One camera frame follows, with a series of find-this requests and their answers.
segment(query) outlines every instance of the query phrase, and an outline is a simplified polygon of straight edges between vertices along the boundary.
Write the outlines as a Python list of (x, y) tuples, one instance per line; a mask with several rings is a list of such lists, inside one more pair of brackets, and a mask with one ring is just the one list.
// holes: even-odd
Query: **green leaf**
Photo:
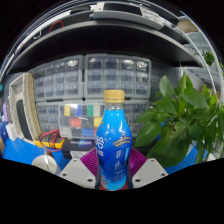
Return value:
[(157, 108), (150, 108), (143, 112), (135, 122), (137, 123), (147, 123), (150, 119), (154, 119), (156, 117), (156, 113), (158, 112)]
[(193, 114), (187, 114), (184, 117), (180, 117), (179, 120), (184, 123), (186, 126), (188, 126), (193, 121)]
[(211, 137), (209, 135), (205, 135), (205, 146), (207, 149), (207, 158), (210, 153), (213, 153), (214, 148), (213, 148), (213, 142), (211, 140)]
[(155, 158), (164, 168), (175, 166), (185, 158), (190, 144), (186, 130), (166, 135), (151, 148), (147, 158)]
[(174, 88), (174, 94), (175, 94), (176, 96), (178, 95), (177, 88)]
[(179, 111), (179, 107), (180, 107), (179, 101), (175, 99), (175, 100), (172, 100), (172, 102), (173, 102), (173, 105), (175, 107), (175, 110)]
[(185, 125), (179, 121), (176, 122), (175, 124), (175, 130), (176, 130), (176, 135), (180, 134), (181, 135), (181, 132), (185, 129)]
[(224, 142), (224, 113), (220, 112), (217, 118), (218, 127), (217, 127), (217, 134), (218, 140), (220, 142)]
[(150, 120), (138, 133), (134, 147), (149, 145), (161, 132), (161, 125), (155, 120)]
[(171, 113), (171, 114), (176, 113), (172, 100), (168, 97), (164, 97), (153, 104), (155, 104), (159, 108), (159, 110), (164, 111), (166, 113)]
[(161, 93), (160, 91), (158, 91), (158, 92), (156, 93), (156, 95), (154, 96), (154, 99), (158, 99), (158, 98), (160, 98), (160, 97), (163, 97), (163, 95), (162, 95), (162, 93)]
[(159, 90), (164, 97), (171, 97), (174, 94), (174, 88), (167, 76), (163, 76), (159, 82)]
[(179, 114), (183, 114), (184, 111), (185, 111), (185, 100), (181, 97), (180, 98)]
[(209, 135), (211, 136), (212, 142), (216, 140), (216, 133), (217, 133), (217, 119), (214, 119), (212, 123), (209, 125)]
[(208, 104), (206, 103), (204, 96), (194, 88), (186, 88), (182, 97), (196, 108), (208, 108)]
[(186, 89), (186, 72), (184, 72), (183, 76), (181, 77), (178, 85), (177, 85), (177, 91), (179, 94), (183, 93), (184, 90)]
[(212, 95), (210, 100), (210, 105), (217, 103), (217, 101), (218, 101), (217, 95)]
[(159, 121), (160, 123), (163, 123), (164, 121), (167, 120), (167, 118), (169, 117), (169, 114), (165, 112), (158, 112), (155, 114), (155, 116), (157, 121)]
[(193, 84), (188, 76), (186, 77), (186, 86), (193, 88)]
[(195, 159), (195, 164), (201, 163), (205, 154), (205, 146), (200, 141), (197, 143), (197, 150), (198, 150), (198, 154)]
[(171, 136), (173, 134), (173, 127), (167, 122), (161, 129), (160, 138), (163, 138), (165, 135)]
[(203, 133), (203, 129), (199, 124), (194, 124), (192, 126), (189, 126), (188, 132), (191, 139), (199, 140)]
[(193, 111), (194, 119), (203, 121), (208, 117), (208, 110), (205, 109), (196, 109)]
[(206, 86), (206, 84), (204, 84), (204, 86), (203, 86), (203, 96), (205, 96), (206, 93), (207, 93), (207, 86)]

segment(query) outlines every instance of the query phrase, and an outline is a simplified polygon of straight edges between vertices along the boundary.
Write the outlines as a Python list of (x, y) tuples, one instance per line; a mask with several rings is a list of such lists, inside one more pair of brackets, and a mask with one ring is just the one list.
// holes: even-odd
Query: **plastic bottle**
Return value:
[(110, 191), (121, 189), (127, 179), (132, 134), (124, 116), (123, 90), (105, 90), (106, 107), (96, 132), (101, 185)]

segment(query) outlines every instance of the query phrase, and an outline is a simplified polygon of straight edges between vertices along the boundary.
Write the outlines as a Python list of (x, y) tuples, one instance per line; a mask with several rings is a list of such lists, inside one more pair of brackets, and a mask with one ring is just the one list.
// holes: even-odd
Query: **potted plant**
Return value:
[(186, 156), (192, 141), (197, 142), (195, 164), (201, 163), (215, 149), (223, 155), (224, 106), (204, 85), (201, 94), (192, 85), (184, 71), (177, 88), (163, 76), (159, 82), (157, 100), (153, 108), (143, 112), (136, 120), (143, 127), (134, 147), (149, 145), (158, 135), (159, 141), (149, 149), (147, 158), (155, 158), (164, 167), (180, 163)]

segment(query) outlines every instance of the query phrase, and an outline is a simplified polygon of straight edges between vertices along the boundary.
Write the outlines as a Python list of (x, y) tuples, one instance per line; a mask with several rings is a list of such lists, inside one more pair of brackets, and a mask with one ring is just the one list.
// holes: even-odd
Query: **purple object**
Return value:
[(80, 159), (88, 170), (96, 177), (99, 169), (99, 162), (96, 148), (91, 149)]
[[(80, 160), (88, 168), (88, 170), (96, 177), (99, 169), (99, 162), (96, 148), (91, 149)], [(143, 156), (137, 149), (131, 148), (129, 157), (129, 171), (131, 178), (138, 172), (138, 170), (142, 167), (142, 165), (146, 161), (147, 158)]]
[(143, 156), (138, 150), (131, 148), (129, 157), (129, 171), (131, 178), (138, 172), (146, 161), (147, 158), (145, 156)]
[(3, 104), (3, 114), (4, 114), (4, 121), (8, 122), (7, 111), (6, 111), (6, 102)]

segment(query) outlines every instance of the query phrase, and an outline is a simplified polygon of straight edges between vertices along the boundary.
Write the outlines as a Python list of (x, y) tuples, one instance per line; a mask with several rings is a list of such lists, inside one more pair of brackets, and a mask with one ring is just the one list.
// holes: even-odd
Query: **blue liquid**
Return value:
[(102, 186), (108, 190), (122, 188), (127, 179), (127, 162), (132, 145), (131, 130), (123, 110), (104, 111), (95, 143)]

